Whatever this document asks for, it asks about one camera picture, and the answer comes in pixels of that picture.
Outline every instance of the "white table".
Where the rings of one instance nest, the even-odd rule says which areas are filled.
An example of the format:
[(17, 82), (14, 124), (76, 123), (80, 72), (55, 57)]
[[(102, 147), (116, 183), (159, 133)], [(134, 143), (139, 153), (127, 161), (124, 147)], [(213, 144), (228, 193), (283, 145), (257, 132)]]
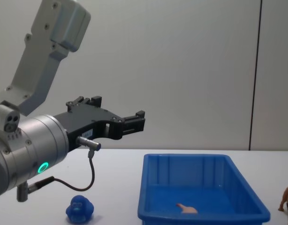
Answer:
[[(82, 194), (95, 206), (90, 225), (141, 225), (137, 206), (143, 156), (148, 153), (207, 153), (229, 155), (254, 191), (270, 210), (267, 225), (287, 225), (288, 217), (277, 210), (288, 186), (288, 152), (209, 150), (101, 150), (94, 157), (96, 179), (87, 192), (78, 193), (54, 182), (16, 201), (16, 189), (0, 196), (0, 225), (67, 225), (65, 210), (73, 196)], [(88, 151), (75, 150), (67, 158), (33, 178), (33, 183), (55, 176), (77, 187), (88, 186), (91, 170)]]

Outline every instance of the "blue plastic bin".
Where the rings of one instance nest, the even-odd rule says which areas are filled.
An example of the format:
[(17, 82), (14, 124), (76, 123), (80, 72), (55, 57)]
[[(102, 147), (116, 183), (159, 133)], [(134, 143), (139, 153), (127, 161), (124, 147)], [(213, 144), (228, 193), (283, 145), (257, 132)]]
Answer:
[[(198, 214), (182, 214), (177, 203)], [(261, 225), (270, 213), (229, 156), (149, 154), (138, 217), (143, 225)]]

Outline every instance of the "white wall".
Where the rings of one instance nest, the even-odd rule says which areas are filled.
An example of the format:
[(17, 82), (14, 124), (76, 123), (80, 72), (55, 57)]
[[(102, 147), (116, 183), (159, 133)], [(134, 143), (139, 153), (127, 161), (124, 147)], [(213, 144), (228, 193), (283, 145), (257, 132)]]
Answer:
[(252, 150), (288, 150), (288, 0), (263, 2)]
[[(120, 116), (143, 109), (147, 117), (143, 133), (103, 141), (105, 148), (248, 149), (259, 1), (80, 2), (92, 15), (82, 46), (61, 63), (32, 115), (101, 95)], [(0, 90), (39, 5), (0, 0)]]

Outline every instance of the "cable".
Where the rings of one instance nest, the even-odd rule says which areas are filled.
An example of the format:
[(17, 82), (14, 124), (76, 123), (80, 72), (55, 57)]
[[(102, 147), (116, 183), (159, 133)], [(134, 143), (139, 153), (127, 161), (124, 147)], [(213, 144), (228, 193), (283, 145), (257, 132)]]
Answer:
[(90, 162), (91, 171), (92, 171), (92, 180), (91, 180), (91, 183), (90, 183), (90, 185), (88, 187), (86, 187), (86, 188), (76, 188), (76, 187), (74, 187), (74, 186), (72, 186), (72, 185), (70, 185), (70, 184), (68, 184), (68, 183), (66, 183), (63, 180), (60, 180), (58, 178), (48, 177), (48, 178), (46, 178), (44, 180), (38, 181), (38, 182), (30, 185), (28, 187), (28, 193), (31, 194), (32, 192), (35, 192), (35, 191), (41, 189), (42, 187), (44, 187), (44, 186), (46, 186), (46, 185), (48, 185), (48, 184), (50, 184), (50, 183), (52, 183), (54, 181), (62, 183), (63, 185), (65, 185), (65, 186), (67, 186), (70, 189), (75, 190), (75, 191), (87, 191), (87, 190), (89, 190), (93, 186), (94, 181), (95, 181), (95, 170), (94, 170), (94, 166), (93, 166), (93, 162), (92, 162), (92, 158), (91, 157), (89, 157), (89, 162)]
[(87, 191), (87, 190), (89, 190), (93, 186), (93, 183), (95, 181), (95, 170), (94, 170), (92, 159), (89, 159), (89, 162), (90, 162), (90, 166), (91, 166), (91, 170), (92, 170), (92, 180), (91, 180), (91, 183), (90, 183), (90, 185), (88, 187), (86, 187), (86, 188), (76, 188), (76, 187), (64, 182), (63, 180), (60, 180), (60, 179), (57, 179), (57, 178), (54, 178), (54, 181), (62, 183), (63, 185), (66, 185), (67, 187), (69, 187), (69, 188), (71, 188), (72, 190), (75, 190), (75, 191)]

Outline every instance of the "blue toy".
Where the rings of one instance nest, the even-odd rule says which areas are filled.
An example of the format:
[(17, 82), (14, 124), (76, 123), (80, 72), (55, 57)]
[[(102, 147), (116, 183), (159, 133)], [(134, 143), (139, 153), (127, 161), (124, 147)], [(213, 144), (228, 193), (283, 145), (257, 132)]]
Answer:
[(88, 222), (91, 219), (93, 212), (93, 204), (82, 195), (77, 195), (72, 198), (71, 204), (66, 209), (66, 214), (73, 224)]

